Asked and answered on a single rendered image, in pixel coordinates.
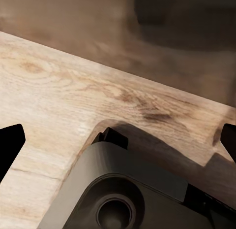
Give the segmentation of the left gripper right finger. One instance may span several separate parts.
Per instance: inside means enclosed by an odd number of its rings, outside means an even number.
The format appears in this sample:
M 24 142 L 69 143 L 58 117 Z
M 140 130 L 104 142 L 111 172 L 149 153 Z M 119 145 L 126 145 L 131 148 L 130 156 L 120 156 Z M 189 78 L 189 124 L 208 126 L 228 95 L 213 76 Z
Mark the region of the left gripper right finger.
M 236 126 L 224 124 L 220 141 L 236 163 Z

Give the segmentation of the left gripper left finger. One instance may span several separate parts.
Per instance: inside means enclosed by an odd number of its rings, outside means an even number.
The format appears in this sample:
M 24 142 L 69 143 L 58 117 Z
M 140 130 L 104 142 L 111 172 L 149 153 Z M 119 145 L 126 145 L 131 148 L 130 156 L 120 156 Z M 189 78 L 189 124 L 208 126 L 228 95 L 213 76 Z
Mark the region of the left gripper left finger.
M 0 183 L 26 142 L 21 124 L 0 129 Z

